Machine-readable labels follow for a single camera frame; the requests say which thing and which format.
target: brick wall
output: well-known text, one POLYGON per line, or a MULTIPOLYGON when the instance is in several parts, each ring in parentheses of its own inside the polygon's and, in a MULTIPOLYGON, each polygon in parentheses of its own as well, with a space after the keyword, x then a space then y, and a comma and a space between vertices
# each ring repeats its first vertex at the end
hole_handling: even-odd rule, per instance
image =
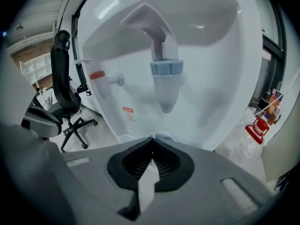
MULTIPOLYGON (((53 40, 46 40, 40 43, 36 43, 34 45, 30 45, 28 47, 25 47, 13 54, 11 54, 12 59, 15 62, 15 65, 17 66, 18 69, 20 69, 20 61, 25 63, 31 59, 34 59, 38 56, 41 56, 45 53, 49 53, 51 51, 51 48, 53 46, 53 40)), ((52 75, 49 75, 47 77, 44 77, 43 79, 38 81, 38 84, 40 86, 40 89, 42 90, 43 88, 47 87, 50 88, 52 87, 52 75)))

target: chair base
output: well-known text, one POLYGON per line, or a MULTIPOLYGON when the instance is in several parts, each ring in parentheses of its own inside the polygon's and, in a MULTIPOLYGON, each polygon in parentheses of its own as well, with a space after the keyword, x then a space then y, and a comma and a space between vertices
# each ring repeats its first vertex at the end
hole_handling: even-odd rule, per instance
POLYGON ((88 145, 80 137, 77 130, 79 128, 82 128, 85 125, 88 125, 88 124, 92 123, 92 122, 94 123, 94 126, 98 125, 98 123, 95 121, 95 119, 91 119, 91 120, 88 120, 88 121, 83 121, 82 118, 79 118, 79 119, 76 120, 76 122, 74 124, 72 124, 70 119, 71 119, 71 116, 68 116, 67 117, 67 123, 68 123, 69 127, 67 129, 63 130, 63 133, 65 134, 66 137, 64 139, 64 142, 62 143, 62 146, 60 147, 61 152, 66 152, 66 151, 64 151, 64 147, 67 144, 67 142, 70 139, 72 134, 75 134, 78 137, 78 139, 81 141, 82 148, 87 149, 88 145))

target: ceiling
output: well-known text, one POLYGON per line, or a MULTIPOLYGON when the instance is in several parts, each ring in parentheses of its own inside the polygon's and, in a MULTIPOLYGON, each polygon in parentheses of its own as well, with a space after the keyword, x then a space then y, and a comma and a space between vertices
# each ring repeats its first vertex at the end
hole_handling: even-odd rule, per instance
POLYGON ((54 28, 64 0, 27 0, 19 11, 6 34, 6 44, 10 47, 35 35, 54 36, 54 28))

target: warning label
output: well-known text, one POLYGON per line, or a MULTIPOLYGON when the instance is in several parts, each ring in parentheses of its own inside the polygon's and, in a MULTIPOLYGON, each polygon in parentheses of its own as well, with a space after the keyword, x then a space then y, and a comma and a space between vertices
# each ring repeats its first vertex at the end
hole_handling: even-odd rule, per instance
POLYGON ((133 109, 128 108, 128 107, 123 107, 123 110, 126 112, 127 115, 127 119, 135 122, 134 118, 133 118, 133 109))

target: red object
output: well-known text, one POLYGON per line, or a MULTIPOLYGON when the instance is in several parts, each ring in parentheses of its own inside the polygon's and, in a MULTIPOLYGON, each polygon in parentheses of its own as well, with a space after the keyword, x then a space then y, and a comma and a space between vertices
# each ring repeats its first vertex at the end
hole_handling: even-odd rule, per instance
POLYGON ((133 109, 128 108, 128 107, 123 107, 123 110, 129 113, 133 113, 133 109))
POLYGON ((97 78, 100 78, 100 77, 104 77, 104 76, 105 76, 105 71, 101 70, 101 71, 97 71, 97 72, 91 73, 90 74, 90 79, 94 80, 94 79, 97 79, 97 78))
POLYGON ((268 132, 269 126, 264 119, 256 118, 253 124, 245 126, 245 130, 259 145, 261 145, 263 142, 263 136, 268 132))

